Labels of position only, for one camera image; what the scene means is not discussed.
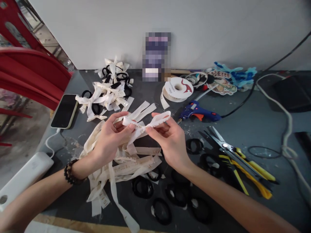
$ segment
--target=charging cable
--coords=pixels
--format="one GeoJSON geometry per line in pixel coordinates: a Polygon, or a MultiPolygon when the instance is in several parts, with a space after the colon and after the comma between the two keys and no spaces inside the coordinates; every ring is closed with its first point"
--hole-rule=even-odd
{"type": "Polygon", "coordinates": [[[51,147],[49,147],[49,145],[48,145],[48,140],[49,140],[51,137],[54,137],[56,134],[58,134],[58,133],[60,132],[60,130],[61,130],[61,129],[58,128],[58,129],[56,130],[56,133],[53,134],[52,136],[49,136],[49,137],[46,139],[46,141],[45,141],[46,147],[49,148],[49,149],[52,151],[52,156],[51,156],[50,158],[53,158],[55,152],[54,152],[54,150],[53,150],[51,147]]]}

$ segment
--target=white wall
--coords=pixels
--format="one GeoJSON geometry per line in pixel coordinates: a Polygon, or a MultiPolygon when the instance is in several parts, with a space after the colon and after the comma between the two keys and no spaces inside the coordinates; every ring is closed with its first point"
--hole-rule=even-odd
{"type": "MultiPolygon", "coordinates": [[[[172,32],[171,67],[265,69],[311,31],[309,0],[29,0],[78,69],[142,67],[146,32],[172,32]]],[[[310,41],[276,68],[311,70],[310,41]]]]}

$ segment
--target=white power bank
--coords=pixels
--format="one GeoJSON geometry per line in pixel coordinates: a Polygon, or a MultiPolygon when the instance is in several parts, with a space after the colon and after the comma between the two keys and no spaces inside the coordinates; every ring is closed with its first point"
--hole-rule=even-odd
{"type": "Polygon", "coordinates": [[[44,152],[35,155],[0,190],[0,211],[18,195],[37,182],[50,169],[54,161],[44,152]]]}

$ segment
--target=hand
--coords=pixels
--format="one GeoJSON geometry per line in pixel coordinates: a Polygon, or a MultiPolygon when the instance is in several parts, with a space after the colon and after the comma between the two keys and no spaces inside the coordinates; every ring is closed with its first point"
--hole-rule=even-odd
{"type": "Polygon", "coordinates": [[[186,151],[185,132],[170,118],[155,128],[148,127],[146,132],[162,147],[166,162],[175,170],[180,171],[192,164],[186,151]]]}
{"type": "Polygon", "coordinates": [[[124,126],[122,125],[122,121],[114,124],[116,119],[126,116],[128,113],[118,112],[112,114],[101,128],[97,144],[93,150],[98,169],[115,158],[118,146],[126,143],[134,131],[135,126],[133,124],[124,126]]]}

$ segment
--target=red logo on ribbon roll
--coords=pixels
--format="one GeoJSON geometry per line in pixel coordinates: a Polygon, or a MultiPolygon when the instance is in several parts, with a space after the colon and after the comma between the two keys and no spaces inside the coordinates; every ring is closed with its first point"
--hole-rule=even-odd
{"type": "Polygon", "coordinates": [[[181,84],[183,84],[184,86],[186,86],[186,90],[184,91],[184,93],[186,93],[186,92],[188,92],[188,91],[192,92],[191,87],[190,87],[188,84],[184,84],[183,81],[184,81],[184,79],[182,79],[181,84]]]}

